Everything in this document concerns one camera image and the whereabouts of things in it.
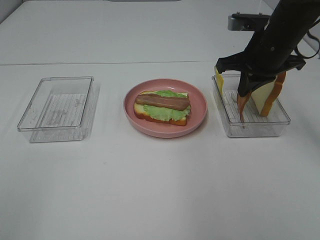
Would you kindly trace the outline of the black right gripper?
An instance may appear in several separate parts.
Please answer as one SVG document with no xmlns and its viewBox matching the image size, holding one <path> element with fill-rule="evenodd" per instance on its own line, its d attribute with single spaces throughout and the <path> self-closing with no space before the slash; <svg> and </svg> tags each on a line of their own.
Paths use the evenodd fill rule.
<svg viewBox="0 0 320 240">
<path fill-rule="evenodd" d="M 281 72 L 300 70 L 305 61 L 291 53 L 319 16 L 318 0 L 279 1 L 266 26 L 254 31 L 244 51 L 218 59 L 218 72 L 241 72 L 237 94 L 245 97 Z"/>
</svg>

